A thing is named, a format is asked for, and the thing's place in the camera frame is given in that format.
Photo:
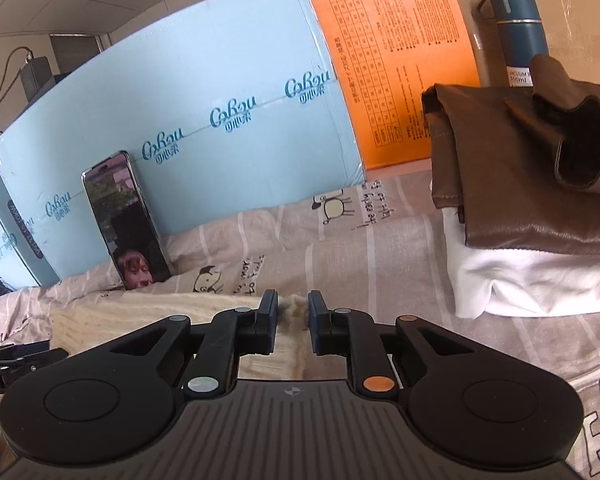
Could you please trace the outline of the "brown leather jacket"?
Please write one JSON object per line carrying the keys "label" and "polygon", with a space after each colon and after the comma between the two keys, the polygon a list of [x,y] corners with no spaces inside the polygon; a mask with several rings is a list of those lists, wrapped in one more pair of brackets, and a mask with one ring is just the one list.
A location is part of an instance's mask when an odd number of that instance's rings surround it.
{"label": "brown leather jacket", "polygon": [[600,84],[544,54],[530,74],[527,88],[422,94],[432,200],[471,248],[600,255]]}

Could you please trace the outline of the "white folded garment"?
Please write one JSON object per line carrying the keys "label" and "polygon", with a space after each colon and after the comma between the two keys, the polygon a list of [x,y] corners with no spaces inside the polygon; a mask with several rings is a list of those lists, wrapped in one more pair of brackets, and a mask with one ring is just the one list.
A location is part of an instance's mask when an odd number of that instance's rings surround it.
{"label": "white folded garment", "polygon": [[600,312],[600,256],[474,249],[453,208],[442,210],[455,314],[550,318]]}

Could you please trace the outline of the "cream knitted sweater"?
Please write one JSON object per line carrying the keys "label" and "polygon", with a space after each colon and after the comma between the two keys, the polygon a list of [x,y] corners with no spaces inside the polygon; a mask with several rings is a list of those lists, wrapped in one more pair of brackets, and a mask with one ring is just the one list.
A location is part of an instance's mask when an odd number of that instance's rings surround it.
{"label": "cream knitted sweater", "polygon": [[[71,354],[131,333],[171,315],[186,315],[194,324],[207,323],[219,312],[234,307],[259,307],[260,299],[217,294],[145,294],[108,292],[50,309],[50,343]],[[347,375],[341,356],[316,356],[308,324],[308,300],[278,298],[274,352],[270,356],[243,356],[238,376],[244,379],[340,379]]]}

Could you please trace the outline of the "orange cardboard box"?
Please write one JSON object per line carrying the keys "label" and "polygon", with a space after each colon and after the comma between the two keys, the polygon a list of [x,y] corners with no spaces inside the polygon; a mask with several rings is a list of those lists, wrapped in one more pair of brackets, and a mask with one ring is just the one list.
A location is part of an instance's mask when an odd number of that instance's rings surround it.
{"label": "orange cardboard box", "polygon": [[457,0],[311,0],[368,170],[426,159],[422,92],[480,84]]}

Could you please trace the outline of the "large light blue carton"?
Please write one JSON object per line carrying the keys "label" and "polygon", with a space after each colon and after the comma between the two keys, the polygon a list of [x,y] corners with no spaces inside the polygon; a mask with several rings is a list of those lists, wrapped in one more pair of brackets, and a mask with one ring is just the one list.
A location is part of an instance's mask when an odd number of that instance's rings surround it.
{"label": "large light blue carton", "polygon": [[364,178],[311,0],[206,0],[95,56],[0,136],[0,175],[60,278],[109,258],[81,182],[125,152],[162,236]]}

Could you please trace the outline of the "black power adapter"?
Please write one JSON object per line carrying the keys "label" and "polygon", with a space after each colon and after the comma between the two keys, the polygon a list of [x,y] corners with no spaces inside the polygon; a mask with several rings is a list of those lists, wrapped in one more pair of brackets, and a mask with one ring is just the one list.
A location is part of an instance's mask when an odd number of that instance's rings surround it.
{"label": "black power adapter", "polygon": [[55,77],[46,56],[28,58],[20,70],[20,81],[27,101],[32,103],[41,93],[52,88]]}

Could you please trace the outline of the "black smartphone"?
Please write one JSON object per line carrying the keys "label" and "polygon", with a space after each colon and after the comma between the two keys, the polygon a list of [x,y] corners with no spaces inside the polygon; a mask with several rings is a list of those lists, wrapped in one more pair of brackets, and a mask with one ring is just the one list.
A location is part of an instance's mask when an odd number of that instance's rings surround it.
{"label": "black smartphone", "polygon": [[99,233],[127,290],[167,281],[171,267],[125,151],[82,174]]}

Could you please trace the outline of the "dark blue thermos bottle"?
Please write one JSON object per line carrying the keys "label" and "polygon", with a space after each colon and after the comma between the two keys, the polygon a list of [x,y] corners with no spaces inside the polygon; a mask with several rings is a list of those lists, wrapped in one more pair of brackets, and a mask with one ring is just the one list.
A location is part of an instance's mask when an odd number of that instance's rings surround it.
{"label": "dark blue thermos bottle", "polygon": [[508,84],[532,87],[530,63],[537,55],[548,55],[548,44],[535,0],[480,0],[477,12],[490,3],[504,55]]}

